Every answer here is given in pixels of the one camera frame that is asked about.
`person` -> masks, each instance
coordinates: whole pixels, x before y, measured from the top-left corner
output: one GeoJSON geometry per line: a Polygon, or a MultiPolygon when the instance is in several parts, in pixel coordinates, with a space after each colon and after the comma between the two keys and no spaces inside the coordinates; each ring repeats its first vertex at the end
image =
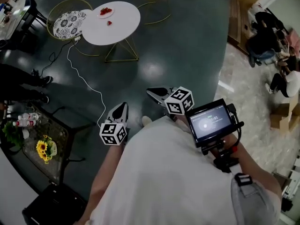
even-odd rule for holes
{"type": "Polygon", "coordinates": [[[258,12],[255,14],[255,19],[257,22],[252,22],[252,28],[257,31],[263,28],[275,28],[276,30],[283,30],[285,27],[283,23],[278,20],[273,14],[267,12],[258,12]]]}
{"type": "Polygon", "coordinates": [[[249,52],[249,63],[254,68],[255,64],[261,65],[262,60],[272,58],[276,53],[283,57],[290,54],[281,50],[279,42],[285,39],[282,31],[273,32],[272,28],[263,28],[246,42],[249,52]]]}
{"type": "Polygon", "coordinates": [[[295,54],[295,49],[293,47],[289,47],[290,57],[287,60],[278,61],[278,65],[280,69],[285,73],[289,74],[291,71],[296,69],[297,58],[295,54]]]}
{"type": "Polygon", "coordinates": [[[16,67],[0,64],[0,101],[40,100],[49,103],[49,97],[36,90],[28,90],[21,84],[44,87],[51,83],[52,77],[39,78],[32,76],[16,67]]]}
{"type": "Polygon", "coordinates": [[[276,73],[271,84],[266,83],[265,87],[270,94],[277,88],[286,98],[294,97],[300,89],[299,64],[296,63],[295,70],[291,71],[287,76],[280,70],[280,74],[276,73]]]}
{"type": "MultiPolygon", "coordinates": [[[[176,122],[166,116],[151,122],[143,117],[144,128],[125,147],[110,146],[92,183],[85,212],[75,225],[276,223],[281,206],[277,180],[239,143],[231,156],[239,159],[243,173],[258,181],[265,199],[263,203],[241,201],[235,207],[233,175],[217,169],[196,150],[185,116],[177,118],[176,122]],[[239,212],[242,204],[248,215],[239,212]]],[[[237,141],[233,134],[224,139],[227,148],[237,141]]]]}

